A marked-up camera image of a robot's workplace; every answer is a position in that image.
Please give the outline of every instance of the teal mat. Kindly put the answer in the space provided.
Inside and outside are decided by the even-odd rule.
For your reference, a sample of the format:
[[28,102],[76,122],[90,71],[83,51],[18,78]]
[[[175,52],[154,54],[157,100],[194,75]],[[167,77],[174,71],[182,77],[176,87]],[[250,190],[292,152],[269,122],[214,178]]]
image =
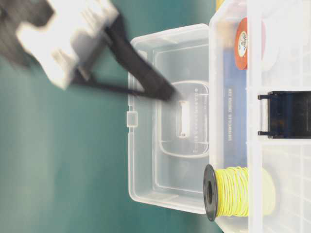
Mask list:
[[[115,0],[130,38],[209,23],[213,0]],[[127,85],[106,56],[95,71]],[[70,88],[0,60],[0,226],[4,233],[217,233],[205,216],[134,202],[127,97]]]

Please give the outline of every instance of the clear plastic storage box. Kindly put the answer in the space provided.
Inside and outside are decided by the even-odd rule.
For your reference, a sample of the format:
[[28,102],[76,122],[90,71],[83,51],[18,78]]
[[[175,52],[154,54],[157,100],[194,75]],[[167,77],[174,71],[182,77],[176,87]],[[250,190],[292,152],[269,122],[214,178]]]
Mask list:
[[[204,214],[208,164],[208,26],[132,41],[181,94],[170,104],[129,97],[129,194],[148,204]],[[129,88],[141,88],[129,75]]]
[[[215,169],[247,166],[249,217],[218,217],[221,229],[225,233],[310,232],[311,140],[258,136],[268,127],[268,104],[258,95],[311,91],[310,12],[311,0],[226,0],[209,28],[195,25],[134,39],[140,54],[189,97],[176,101],[171,110],[157,102],[129,98],[129,193],[134,200],[204,214],[206,164]],[[244,17],[248,68],[238,70],[234,44]],[[131,76],[129,84],[139,88]],[[205,97],[198,104],[203,127],[200,146],[195,146],[193,131],[195,92],[188,88],[208,99],[208,112]],[[167,127],[172,122],[173,133]],[[184,148],[178,146],[186,141]],[[263,189],[263,171],[270,174],[276,191],[275,209],[269,215],[263,211],[269,195]]]
[[[216,218],[225,233],[310,232],[311,140],[258,136],[267,131],[267,101],[258,95],[311,91],[310,10],[310,0],[226,0],[210,21],[210,163],[215,169],[249,168],[249,217]],[[236,31],[244,17],[247,71],[237,70],[234,60]],[[270,27],[265,34],[262,24]],[[276,207],[267,216],[263,170],[276,189]]]

